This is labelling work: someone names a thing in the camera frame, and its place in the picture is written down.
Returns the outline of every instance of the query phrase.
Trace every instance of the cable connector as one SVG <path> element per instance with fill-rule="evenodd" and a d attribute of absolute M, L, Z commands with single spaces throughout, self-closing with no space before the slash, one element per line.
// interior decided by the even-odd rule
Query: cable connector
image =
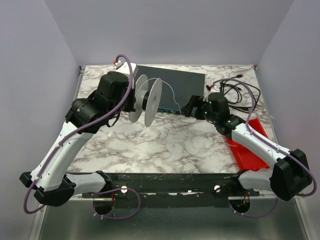
<path fill-rule="evenodd" d="M 120 60 L 119 61 L 114 60 L 113 65 L 115 66 L 115 69 L 118 69 L 123 65 L 123 63 Z"/>

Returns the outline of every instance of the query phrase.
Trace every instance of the red tray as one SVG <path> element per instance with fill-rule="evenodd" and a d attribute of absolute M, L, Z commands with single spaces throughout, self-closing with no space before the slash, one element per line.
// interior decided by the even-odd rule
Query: red tray
<path fill-rule="evenodd" d="M 249 120 L 249 125 L 258 133 L 262 134 L 266 138 L 268 137 L 258 118 Z M 255 155 L 246 147 L 228 138 L 226 138 L 226 140 L 228 144 L 233 145 L 229 147 L 240 170 L 258 171 L 260 169 L 269 168 L 269 166 L 260 157 Z"/>

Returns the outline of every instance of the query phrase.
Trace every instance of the table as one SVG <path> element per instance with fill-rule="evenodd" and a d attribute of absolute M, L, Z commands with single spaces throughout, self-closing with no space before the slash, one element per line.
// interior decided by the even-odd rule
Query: table
<path fill-rule="evenodd" d="M 242 81 L 259 87 L 252 65 L 150 65 L 180 71 L 205 74 L 205 84 L 214 80 L 243 74 Z M 87 66 L 78 98 L 94 91 L 102 75 L 113 66 Z M 228 95 L 234 99 L 236 93 Z M 251 105 L 249 93 L 243 91 L 243 104 Z M 243 119 L 246 113 L 230 109 Z M 251 118 L 258 118 L 268 137 L 275 140 L 262 96 Z M 80 150 L 69 167 L 70 172 L 109 173 L 236 173 L 238 165 L 226 140 L 206 121 L 181 115 L 157 113 L 150 127 L 144 126 L 144 116 L 131 123 L 122 113 L 117 124 L 102 127 Z"/>

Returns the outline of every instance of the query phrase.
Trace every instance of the gray wall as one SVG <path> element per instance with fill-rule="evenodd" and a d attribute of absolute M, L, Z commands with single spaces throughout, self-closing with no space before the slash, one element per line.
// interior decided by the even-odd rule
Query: gray wall
<path fill-rule="evenodd" d="M 0 32 L 0 239 L 25 240 L 34 216 L 19 176 L 57 137 L 79 67 L 43 0 L 0 1 Z"/>
<path fill-rule="evenodd" d="M 293 0 L 46 0 L 75 59 L 257 64 Z"/>
<path fill-rule="evenodd" d="M 295 0 L 258 64 L 281 144 L 306 152 L 320 183 L 320 1 Z M 320 238 L 320 190 L 305 199 Z"/>

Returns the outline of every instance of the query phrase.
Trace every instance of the spool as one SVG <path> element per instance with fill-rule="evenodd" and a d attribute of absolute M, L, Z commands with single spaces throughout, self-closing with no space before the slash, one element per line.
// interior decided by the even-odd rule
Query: spool
<path fill-rule="evenodd" d="M 144 97 L 148 92 L 148 87 L 148 77 L 146 75 L 141 75 L 135 83 L 135 89 L 138 92 L 135 93 L 135 111 L 129 112 L 129 119 L 131 123 L 138 121 L 142 114 Z"/>
<path fill-rule="evenodd" d="M 155 119 L 160 104 L 161 93 L 162 80 L 158 78 L 152 85 L 151 91 L 146 92 L 142 100 L 142 109 L 145 110 L 144 124 L 146 127 L 149 127 Z"/>

